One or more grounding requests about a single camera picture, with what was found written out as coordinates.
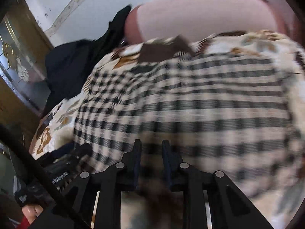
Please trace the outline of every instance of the black clamp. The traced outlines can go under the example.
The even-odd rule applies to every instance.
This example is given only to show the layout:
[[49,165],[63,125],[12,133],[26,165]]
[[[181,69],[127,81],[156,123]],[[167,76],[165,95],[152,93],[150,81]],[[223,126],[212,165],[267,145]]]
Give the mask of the black clamp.
[[171,191],[183,191],[183,229],[207,228],[205,198],[207,191],[213,229],[272,229],[252,202],[222,171],[202,172],[184,163],[162,142],[162,157],[167,184]]
[[[207,191],[213,229],[272,229],[222,171],[206,173],[183,162],[181,156],[171,150],[167,140],[162,142],[162,157],[170,190],[183,191],[183,229],[207,229],[204,190]],[[62,207],[53,202],[29,228],[89,229],[97,192],[100,191],[94,228],[119,229],[121,191],[135,190],[140,161],[141,141],[137,139],[133,150],[125,153],[121,162],[92,175],[84,171],[64,189],[62,195],[76,212],[76,219],[72,220]]]
[[[91,154],[92,146],[85,143],[77,146],[72,151],[69,150],[69,152],[58,154],[58,151],[46,153],[38,158],[36,162],[43,167],[52,183],[60,189],[65,185],[66,181],[75,177],[79,161],[83,156]],[[29,204],[39,204],[45,208],[52,201],[52,198],[12,151],[10,151],[10,157],[16,173],[14,178],[14,197],[18,205],[24,207]]]
[[[61,192],[87,225],[91,224],[97,192],[100,191],[94,228],[120,228],[121,191],[134,191],[138,185],[141,149],[141,141],[137,139],[132,151],[125,153],[120,162],[103,172],[80,173]],[[74,225],[65,211],[53,202],[31,224],[30,229],[73,229],[74,226],[79,225]]]

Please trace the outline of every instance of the checkered fabric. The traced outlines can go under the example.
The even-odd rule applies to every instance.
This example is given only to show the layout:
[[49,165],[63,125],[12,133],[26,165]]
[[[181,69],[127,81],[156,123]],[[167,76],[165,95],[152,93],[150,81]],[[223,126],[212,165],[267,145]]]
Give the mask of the checkered fabric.
[[271,60],[230,54],[95,70],[74,128],[76,143],[93,146],[83,164],[92,172],[140,139],[141,183],[162,178],[168,139],[185,162],[223,170],[248,196],[288,183],[300,163],[299,138]]

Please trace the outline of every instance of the skin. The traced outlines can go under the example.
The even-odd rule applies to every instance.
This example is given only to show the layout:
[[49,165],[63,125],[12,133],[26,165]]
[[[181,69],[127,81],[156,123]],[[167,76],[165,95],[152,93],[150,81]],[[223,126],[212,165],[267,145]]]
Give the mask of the skin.
[[43,208],[40,205],[26,205],[22,208],[22,212],[27,218],[29,224],[32,224],[42,211]]

